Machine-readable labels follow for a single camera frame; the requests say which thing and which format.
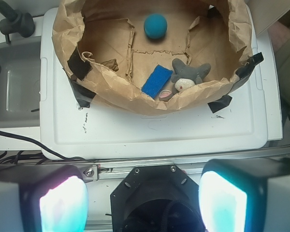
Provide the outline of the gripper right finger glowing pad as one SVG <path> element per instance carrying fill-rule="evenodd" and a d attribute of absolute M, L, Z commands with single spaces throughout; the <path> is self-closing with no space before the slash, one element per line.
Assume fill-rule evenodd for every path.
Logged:
<path fill-rule="evenodd" d="M 199 206 L 209 232 L 290 232 L 290 158 L 208 161 Z"/>

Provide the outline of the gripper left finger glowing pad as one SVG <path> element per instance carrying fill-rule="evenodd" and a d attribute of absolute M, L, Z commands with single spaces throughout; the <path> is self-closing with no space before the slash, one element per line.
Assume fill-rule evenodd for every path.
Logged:
<path fill-rule="evenodd" d="M 82 232 L 88 191 L 73 165 L 0 165 L 0 232 Z"/>

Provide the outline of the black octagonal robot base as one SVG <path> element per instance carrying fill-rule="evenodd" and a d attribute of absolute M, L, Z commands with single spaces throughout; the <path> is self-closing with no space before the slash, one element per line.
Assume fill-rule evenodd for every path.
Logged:
<path fill-rule="evenodd" d="M 110 194 L 115 232 L 204 232 L 199 186 L 176 165 L 135 167 Z"/>

